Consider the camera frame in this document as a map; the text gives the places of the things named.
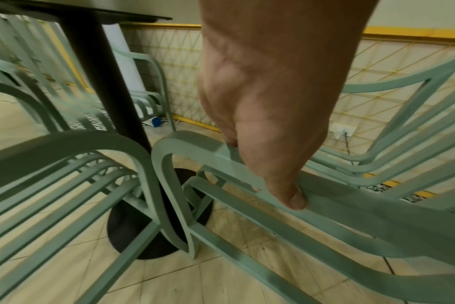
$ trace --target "white wall socket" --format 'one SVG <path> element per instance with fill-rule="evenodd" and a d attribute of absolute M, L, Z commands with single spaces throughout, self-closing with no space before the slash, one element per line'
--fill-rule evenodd
<path fill-rule="evenodd" d="M 350 126 L 334 122 L 329 126 L 329 132 L 333 132 L 334 138 L 339 139 L 341 136 L 344 136 L 344 133 L 347 133 L 347 136 L 351 137 L 357 128 L 357 126 Z"/>

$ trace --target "geometric wall pattern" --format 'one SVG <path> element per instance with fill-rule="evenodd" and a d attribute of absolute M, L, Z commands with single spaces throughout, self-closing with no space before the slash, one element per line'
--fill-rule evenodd
<path fill-rule="evenodd" d="M 161 63 L 167 78 L 173 113 L 214 126 L 214 123 L 202 110 L 196 90 L 196 76 L 203 48 L 201 31 L 199 29 L 146 26 L 124 26 L 122 29 L 131 51 L 150 54 Z M 455 43 L 363 39 L 359 44 L 346 82 L 364 83 L 405 76 L 441 63 L 453 56 L 455 56 Z M 140 69 L 140 72 L 147 77 L 151 75 L 144 69 Z M 151 81 L 151 85 L 155 88 L 156 80 Z M 357 126 L 355 134 L 349 139 L 350 153 L 362 154 L 367 151 L 386 123 L 420 85 L 384 92 L 341 94 L 330 121 Z M 415 116 L 426 111 L 454 90 L 455 74 L 428 99 Z M 443 134 L 454 129 L 455 125 Z M 443 134 L 419 146 L 418 149 L 438 140 Z M 344 138 L 336 140 L 332 134 L 328 136 L 324 144 L 339 150 L 347 150 Z M 397 176 L 394 180 L 403 182 L 454 158 L 455 148 Z M 455 179 L 426 190 L 441 193 L 454 187 Z"/>

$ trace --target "floor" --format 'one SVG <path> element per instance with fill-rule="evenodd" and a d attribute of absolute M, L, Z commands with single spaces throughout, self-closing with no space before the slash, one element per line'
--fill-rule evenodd
<path fill-rule="evenodd" d="M 200 132 L 221 140 L 221 135 L 214 131 L 186 123 L 178 123 L 177 127 L 180 130 Z M 159 128 L 145 127 L 145 130 L 152 144 L 170 132 L 167 125 Z M 0 149 L 43 134 L 44 131 L 28 118 L 19 104 L 0 94 Z M 129 158 L 122 153 L 113 151 L 105 151 L 105 153 L 127 166 L 132 166 Z M 197 170 L 201 166 L 199 163 L 178 156 L 175 156 L 174 164 L 175 167 L 191 170 Z M 58 182 L 53 187 L 59 187 L 65 182 L 66 179 Z M 81 186 L 70 194 L 75 194 L 82 188 Z M 226 185 L 224 188 L 246 203 L 263 210 L 277 219 L 283 220 L 351 259 L 379 271 L 390 272 L 383 258 L 349 247 L 320 230 L 236 190 L 232 186 Z M 49 189 L 39 196 L 45 195 L 48 191 Z M 63 227 L 95 206 L 100 199 L 102 199 L 102 196 L 96 196 L 37 241 L 19 252 L 0 268 L 0 277 L 33 253 Z M 61 206 L 66 200 L 67 198 L 58 201 L 10 232 L 0 240 L 0 247 L 19 235 L 30 225 L 49 215 L 50 212 Z M 9 214 L 3 215 L 0 218 L 0 222 L 9 220 L 17 212 L 22 212 L 23 205 Z M 111 247 L 107 239 L 107 216 L 105 214 L 91 225 L 34 273 L 25 283 L 4 298 L 1 303 L 74 303 L 118 256 L 118 253 Z M 372 292 L 352 282 L 309 255 L 277 240 L 273 235 L 224 208 L 218 202 L 215 202 L 214 212 L 207 226 L 237 248 L 312 295 L 321 303 L 404 303 L 403 301 Z M 402 260 L 389 259 L 389 263 L 396 274 L 417 274 Z M 183 252 L 179 251 L 156 260 L 136 260 L 112 286 L 100 303 L 281 304 L 285 303 L 285 301 L 225 258 L 220 257 L 207 247 L 202 247 L 195 260 L 190 260 Z"/>

